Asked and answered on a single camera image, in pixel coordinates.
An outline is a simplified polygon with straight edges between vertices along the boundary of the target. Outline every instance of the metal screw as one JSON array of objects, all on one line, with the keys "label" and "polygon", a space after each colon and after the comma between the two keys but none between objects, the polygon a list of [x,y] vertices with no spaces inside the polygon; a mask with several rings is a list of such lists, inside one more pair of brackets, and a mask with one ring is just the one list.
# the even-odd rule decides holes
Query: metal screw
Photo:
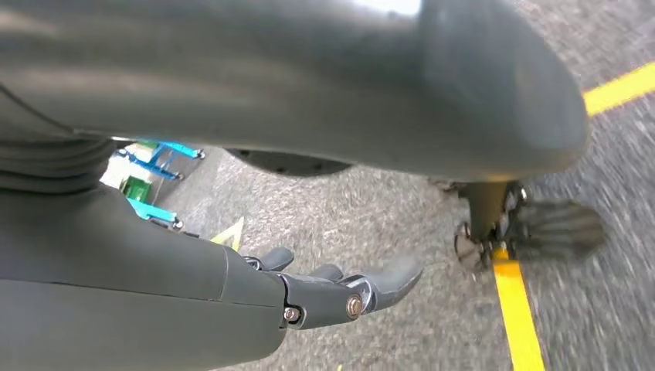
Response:
[{"label": "metal screw", "polygon": [[286,307],[284,309],[284,321],[287,323],[295,322],[300,318],[300,311],[296,308]]},{"label": "metal screw", "polygon": [[357,319],[364,310],[364,302],[358,294],[351,295],[346,301],[346,314],[350,319]]}]

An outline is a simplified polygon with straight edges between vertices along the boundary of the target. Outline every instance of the robotic arm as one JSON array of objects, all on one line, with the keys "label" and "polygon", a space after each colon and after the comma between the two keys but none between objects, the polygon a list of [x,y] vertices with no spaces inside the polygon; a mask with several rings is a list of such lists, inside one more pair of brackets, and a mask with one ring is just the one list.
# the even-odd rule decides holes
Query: robotic arm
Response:
[{"label": "robotic arm", "polygon": [[0,44],[7,371],[248,362],[420,277],[413,260],[284,274],[280,251],[244,259],[140,220],[98,184],[111,136],[236,148],[288,175],[500,182],[480,235],[505,182],[562,170],[589,137],[566,68],[497,0],[0,0]]}]

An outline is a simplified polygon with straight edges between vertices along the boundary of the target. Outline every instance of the robotic finger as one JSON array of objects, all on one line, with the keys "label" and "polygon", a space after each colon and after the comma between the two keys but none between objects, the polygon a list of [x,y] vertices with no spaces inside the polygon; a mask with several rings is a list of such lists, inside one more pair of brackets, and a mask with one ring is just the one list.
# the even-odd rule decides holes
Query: robotic finger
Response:
[{"label": "robotic finger", "polygon": [[404,257],[381,272],[343,278],[334,264],[324,264],[308,275],[283,274],[294,254],[277,247],[261,258],[244,257],[251,267],[278,276],[286,289],[283,320],[288,328],[309,328],[352,322],[361,315],[398,304],[421,278],[418,259]]}]

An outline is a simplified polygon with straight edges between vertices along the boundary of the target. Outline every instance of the ground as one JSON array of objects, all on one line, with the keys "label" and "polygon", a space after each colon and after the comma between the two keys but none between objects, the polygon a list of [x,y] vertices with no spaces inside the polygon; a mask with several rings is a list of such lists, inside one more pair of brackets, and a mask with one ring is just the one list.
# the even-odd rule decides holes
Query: ground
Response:
[{"label": "ground", "polygon": [[[583,90],[655,61],[651,0],[518,0]],[[536,196],[597,208],[610,242],[584,264],[523,266],[546,369],[650,370],[655,364],[655,96],[592,119],[592,147],[566,173],[530,179]],[[211,238],[245,218],[241,252],[296,252],[292,272],[332,262],[346,271],[398,254],[423,257],[417,289],[354,324],[290,332],[267,359],[234,370],[509,370],[512,361],[493,273],[453,258],[461,201],[421,176],[357,167],[330,178],[285,179],[223,150],[165,185],[159,204]]]}]

